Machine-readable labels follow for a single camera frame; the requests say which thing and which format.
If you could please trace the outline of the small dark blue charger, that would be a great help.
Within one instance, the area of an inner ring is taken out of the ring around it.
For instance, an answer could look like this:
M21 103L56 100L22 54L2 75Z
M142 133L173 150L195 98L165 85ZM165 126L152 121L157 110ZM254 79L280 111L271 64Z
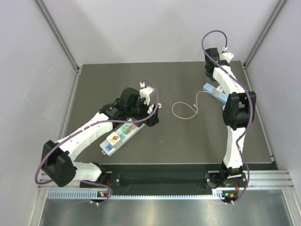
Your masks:
M221 94L223 94L223 89L221 86L218 86L214 92L214 96L219 97Z

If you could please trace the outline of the light green plug adapter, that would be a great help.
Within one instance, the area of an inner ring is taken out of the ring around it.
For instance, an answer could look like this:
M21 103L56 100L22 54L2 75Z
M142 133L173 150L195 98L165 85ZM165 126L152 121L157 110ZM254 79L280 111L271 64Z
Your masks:
M122 127L121 127L121 130L124 134L128 133L130 130L131 130L131 127L129 124L124 124Z

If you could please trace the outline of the white cube plug adapter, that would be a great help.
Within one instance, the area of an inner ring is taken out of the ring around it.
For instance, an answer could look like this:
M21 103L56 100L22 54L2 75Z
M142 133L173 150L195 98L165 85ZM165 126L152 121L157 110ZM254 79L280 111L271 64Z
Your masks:
M107 138L106 140L109 142L110 145L112 146L117 146L120 145L122 143L122 139L121 137L116 133L116 132L112 132Z

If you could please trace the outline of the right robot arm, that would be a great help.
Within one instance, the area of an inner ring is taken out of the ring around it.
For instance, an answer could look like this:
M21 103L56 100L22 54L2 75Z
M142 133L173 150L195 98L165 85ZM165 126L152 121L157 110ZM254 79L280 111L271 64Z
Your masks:
M254 120L256 104L255 92L244 89L231 71L230 61L233 57L233 54L225 51L219 54L217 48L205 50L206 75L219 84L227 98L222 115L228 132L227 148L219 175L224 186L231 186L243 175L241 153L246 129Z

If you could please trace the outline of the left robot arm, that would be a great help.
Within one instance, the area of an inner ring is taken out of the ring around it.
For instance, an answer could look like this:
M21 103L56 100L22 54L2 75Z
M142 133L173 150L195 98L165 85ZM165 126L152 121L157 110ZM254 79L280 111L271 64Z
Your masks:
M69 136L49 140L43 145L39 170L43 170L58 187L72 181L90 181L103 186L107 176L96 163L76 162L76 158L102 135L114 130L128 119L132 123L149 127L159 122L159 103L150 105L151 96L157 94L155 87L147 86L136 90L126 88L112 104L103 106L95 116Z

